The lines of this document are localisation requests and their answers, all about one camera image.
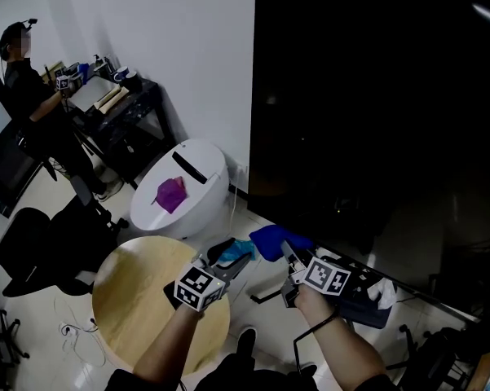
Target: floor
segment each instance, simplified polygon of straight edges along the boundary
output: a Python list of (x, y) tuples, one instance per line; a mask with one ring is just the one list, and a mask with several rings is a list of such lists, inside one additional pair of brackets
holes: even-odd
[[(125, 185), (123, 189), (104, 203), (114, 218), (125, 217), (134, 191)], [(61, 210), (73, 197), (73, 189), (68, 181), (59, 176), (59, 181), (50, 179), (42, 169), (25, 192), (17, 209), (36, 207), (50, 216)], [(210, 223), (199, 235), (186, 242), (198, 247), (207, 239), (227, 232), (232, 209), (232, 195), (221, 215)], [(232, 235), (237, 239), (249, 239), (249, 233), (270, 224), (265, 219), (251, 213), (246, 203), (237, 199), (236, 211), (232, 219)], [(133, 228), (124, 234), (125, 239), (137, 236)], [(258, 329), (255, 357), (256, 368), (270, 368), (280, 371), (294, 369), (293, 338), (307, 330), (302, 315), (296, 309), (286, 309), (282, 299), (277, 297), (267, 304), (253, 303), (249, 295), (269, 292), (278, 287), (285, 277), (287, 265), (283, 261), (270, 263), (259, 257), (252, 261), (233, 281), (228, 292), (231, 302), (232, 320), (227, 341), (217, 360), (199, 372), (183, 378), (189, 390), (194, 390), (197, 382), (213, 370), (226, 354), (236, 349), (236, 338), (247, 325)], [(399, 299), (408, 298), (399, 291)], [(20, 347), (30, 353), (31, 358), (23, 360), (13, 376), (16, 390), (103, 390), (110, 375), (116, 369), (112, 355), (105, 349), (101, 338), (94, 333), (81, 332), (77, 337), (65, 338), (60, 333), (62, 322), (79, 325), (84, 330), (91, 327), (92, 309), (90, 295), (70, 297), (57, 288), (48, 288), (25, 297), (11, 298), (6, 309), (9, 319), (21, 319), (17, 341)], [(462, 328), (463, 323), (435, 307), (418, 299), (397, 303), (391, 317), (382, 330), (356, 325), (356, 331), (381, 353), (386, 364), (399, 362), (406, 357), (404, 334), (398, 327), (407, 324), (416, 341), (421, 344), (425, 331), (436, 332), (442, 327)], [(302, 362), (314, 362), (319, 366), (315, 380), (320, 390), (339, 390), (323, 355), (313, 338), (309, 336), (300, 342), (299, 352)]]

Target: wooden table top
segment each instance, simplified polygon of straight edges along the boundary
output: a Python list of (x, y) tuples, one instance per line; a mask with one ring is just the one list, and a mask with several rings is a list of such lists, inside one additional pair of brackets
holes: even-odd
[[(174, 308), (163, 287), (195, 254), (178, 240), (147, 236), (125, 242), (99, 268), (92, 292), (95, 321), (108, 347), (130, 367), (172, 317)], [(224, 296), (210, 305), (198, 323), (184, 375), (215, 358), (229, 324), (230, 306)]]

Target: man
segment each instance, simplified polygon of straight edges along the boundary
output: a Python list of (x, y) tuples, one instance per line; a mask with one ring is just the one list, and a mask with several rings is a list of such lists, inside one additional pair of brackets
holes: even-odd
[(31, 68), (30, 58), (25, 58), (30, 47), (29, 31), (21, 22), (7, 27), (0, 38), (0, 57), (7, 62), (4, 83), (13, 120), (31, 146), (57, 160), (71, 176), (82, 177), (98, 200), (105, 201), (121, 190), (123, 182), (106, 184), (96, 177), (65, 116), (61, 105), (64, 96), (45, 84)]
[[(334, 308), (323, 296), (307, 285), (299, 287), (295, 305), (313, 327), (330, 317)], [(165, 328), (134, 367), (134, 373), (117, 370), (107, 391), (123, 389), (175, 391), (187, 359), (197, 322), (201, 315), (181, 305)], [(396, 391), (377, 351), (337, 317), (314, 332), (335, 380), (344, 391)], [(311, 378), (315, 368), (303, 369), (302, 375), (287, 376), (274, 371), (254, 371), (252, 349), (255, 331), (241, 333), (237, 351), (228, 355), (219, 367), (205, 377), (196, 391), (218, 390), (317, 390)]]

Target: black desk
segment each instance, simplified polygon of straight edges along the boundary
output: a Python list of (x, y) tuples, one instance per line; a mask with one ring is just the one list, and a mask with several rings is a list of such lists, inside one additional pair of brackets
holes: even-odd
[[(156, 138), (136, 126), (151, 111), (156, 113), (163, 138)], [(134, 189), (137, 187), (134, 178), (150, 161), (176, 145), (163, 108), (162, 89), (156, 82), (145, 79), (142, 79), (141, 91), (125, 96), (107, 115), (94, 107), (87, 112), (73, 109), (73, 123), (83, 143)]]

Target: desk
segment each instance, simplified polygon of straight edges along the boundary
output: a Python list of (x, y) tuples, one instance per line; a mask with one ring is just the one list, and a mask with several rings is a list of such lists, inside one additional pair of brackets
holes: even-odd
[[(96, 275), (92, 309), (99, 333), (129, 366), (156, 338), (174, 313), (163, 287), (174, 281), (196, 252), (178, 240), (148, 236), (125, 242)], [(199, 370), (221, 349), (230, 324), (227, 296), (212, 304), (199, 322), (183, 374)]]
[[(161, 87), (153, 81), (142, 79), (141, 82), (141, 91), (128, 94), (106, 115), (95, 108), (87, 112), (73, 110), (78, 137), (134, 189), (137, 187), (134, 178), (160, 152), (167, 152), (176, 145), (163, 108)], [(157, 115), (163, 138), (156, 138), (136, 126), (152, 111)]]

